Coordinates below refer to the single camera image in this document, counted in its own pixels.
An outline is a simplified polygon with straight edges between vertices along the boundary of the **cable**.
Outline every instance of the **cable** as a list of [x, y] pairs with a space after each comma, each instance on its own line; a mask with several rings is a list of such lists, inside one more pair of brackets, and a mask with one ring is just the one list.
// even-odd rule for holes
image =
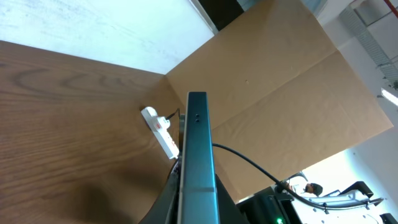
[[177, 108], [177, 110], [174, 113], [172, 113], [166, 117], [166, 120], [169, 120], [170, 118], [172, 118], [177, 112], [178, 112], [178, 118], [180, 119], [180, 108]]
[[359, 202], [357, 204], [354, 205], [344, 205], [344, 206], [327, 206], [325, 203], [324, 205], [319, 205], [317, 203], [313, 203], [308, 201], [307, 199], [299, 196], [298, 194], [296, 194], [294, 191], [290, 190], [289, 188], [287, 188], [282, 182], [280, 182], [278, 179], [276, 179], [273, 175], [271, 175], [270, 173], [268, 173], [266, 170], [264, 170], [263, 168], [261, 168], [259, 165], [257, 165], [255, 162], [253, 162], [252, 160], [250, 160], [249, 158], [247, 158], [246, 156], [242, 155], [240, 152], [237, 152], [229, 147], [217, 144], [217, 143], [213, 143], [214, 147], [219, 147], [222, 149], [225, 149], [229, 152], [232, 152], [233, 154], [239, 156], [240, 158], [244, 159], [245, 161], [247, 161], [248, 163], [252, 164], [255, 168], [257, 168], [259, 171], [261, 171], [263, 174], [265, 174], [266, 176], [268, 176], [271, 180], [273, 180], [276, 185], [278, 185], [279, 187], [283, 188], [284, 190], [288, 191], [288, 193], [290, 193], [293, 197], [295, 197], [297, 200], [303, 202], [306, 205], [309, 205], [311, 207], [314, 208], [319, 208], [321, 210], [346, 210], [346, 209], [352, 209], [352, 208], [359, 208], [359, 207], [364, 207], [367, 205], [372, 205], [374, 203], [380, 203], [382, 202], [384, 199], [383, 198], [377, 198], [374, 200], [370, 200], [368, 202]]

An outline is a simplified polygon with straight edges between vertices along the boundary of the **person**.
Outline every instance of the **person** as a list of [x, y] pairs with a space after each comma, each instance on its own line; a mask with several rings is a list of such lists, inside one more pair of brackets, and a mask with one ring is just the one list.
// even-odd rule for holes
[[308, 183], [305, 185], [305, 187], [303, 188], [302, 185], [290, 185], [288, 183], [287, 187], [290, 190], [293, 190], [296, 194], [303, 194], [303, 193], [310, 193], [310, 194], [315, 194], [317, 197], [319, 197], [319, 195], [322, 194], [323, 192], [323, 187], [319, 184], [315, 184], [315, 183]]
[[[291, 177], [282, 182], [290, 190], [303, 197], [309, 197], [310, 194], [314, 194], [317, 197], [322, 194], [323, 187], [319, 184], [308, 183], [307, 180], [301, 176]], [[276, 186], [275, 191], [277, 193], [286, 192], [286, 190]]]

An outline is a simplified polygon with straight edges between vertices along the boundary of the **wooden table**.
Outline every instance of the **wooden table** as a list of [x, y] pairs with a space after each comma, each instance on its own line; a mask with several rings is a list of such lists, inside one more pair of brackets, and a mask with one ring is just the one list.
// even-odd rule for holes
[[172, 164], [149, 105], [182, 107], [163, 75], [0, 42], [0, 223], [137, 223]]

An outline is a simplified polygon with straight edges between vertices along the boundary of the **power strip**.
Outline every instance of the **power strip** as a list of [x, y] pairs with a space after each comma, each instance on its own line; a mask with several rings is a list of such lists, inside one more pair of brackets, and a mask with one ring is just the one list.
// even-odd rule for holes
[[167, 128], [170, 127], [170, 121], [166, 120], [163, 116], [158, 116], [156, 110], [150, 106], [144, 108], [141, 114], [150, 127], [150, 130], [155, 134], [167, 157], [169, 159], [176, 159], [180, 151], [167, 132]]

